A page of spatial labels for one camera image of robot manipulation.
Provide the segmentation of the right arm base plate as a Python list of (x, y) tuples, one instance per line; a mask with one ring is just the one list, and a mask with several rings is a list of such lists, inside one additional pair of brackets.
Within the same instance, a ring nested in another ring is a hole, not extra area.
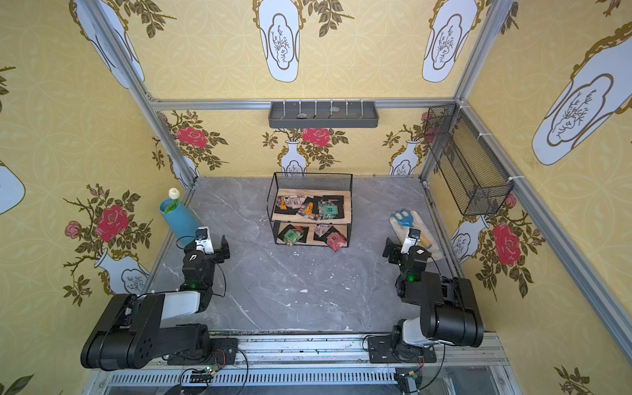
[(418, 364), (435, 363), (434, 347), (418, 347), (396, 340), (393, 335), (366, 335), (363, 350), (369, 354), (371, 364)]

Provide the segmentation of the red floral tea bag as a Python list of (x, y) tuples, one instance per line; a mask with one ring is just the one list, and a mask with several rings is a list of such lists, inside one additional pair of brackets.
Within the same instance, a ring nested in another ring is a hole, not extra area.
[(334, 251), (337, 252), (340, 249), (344, 248), (347, 246), (347, 238), (335, 231), (332, 232), (328, 237), (327, 237), (327, 245)]

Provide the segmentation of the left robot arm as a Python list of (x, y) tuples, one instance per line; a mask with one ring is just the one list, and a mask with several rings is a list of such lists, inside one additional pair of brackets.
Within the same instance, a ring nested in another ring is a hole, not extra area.
[(216, 266), (229, 258), (225, 237), (212, 251), (205, 251), (197, 237), (184, 247), (184, 283), (178, 290), (113, 296), (82, 347), (81, 365), (103, 371), (140, 370), (163, 356), (171, 365), (207, 362), (213, 354), (207, 325), (162, 323), (205, 311), (216, 295)]

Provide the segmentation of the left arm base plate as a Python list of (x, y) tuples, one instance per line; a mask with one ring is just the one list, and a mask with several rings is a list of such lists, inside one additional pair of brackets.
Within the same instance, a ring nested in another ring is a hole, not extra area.
[(168, 355), (168, 365), (234, 365), (239, 341), (236, 337), (210, 338), (201, 349)]

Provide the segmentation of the green tea bag top shelf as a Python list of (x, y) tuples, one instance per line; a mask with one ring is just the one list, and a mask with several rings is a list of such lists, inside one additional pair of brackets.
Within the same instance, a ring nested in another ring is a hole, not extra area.
[(322, 220), (333, 220), (338, 216), (338, 205), (336, 201), (321, 200), (319, 202), (319, 218)]

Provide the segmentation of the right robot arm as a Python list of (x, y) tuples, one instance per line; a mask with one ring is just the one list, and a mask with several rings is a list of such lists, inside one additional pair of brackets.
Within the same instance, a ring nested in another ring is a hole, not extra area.
[(421, 245), (404, 247), (387, 239), (383, 257), (398, 266), (396, 293), (405, 304), (419, 308), (418, 316), (393, 327), (390, 349), (396, 355), (423, 353), (435, 344), (480, 347), (484, 324), (472, 283), (464, 277), (444, 276), (431, 252)]

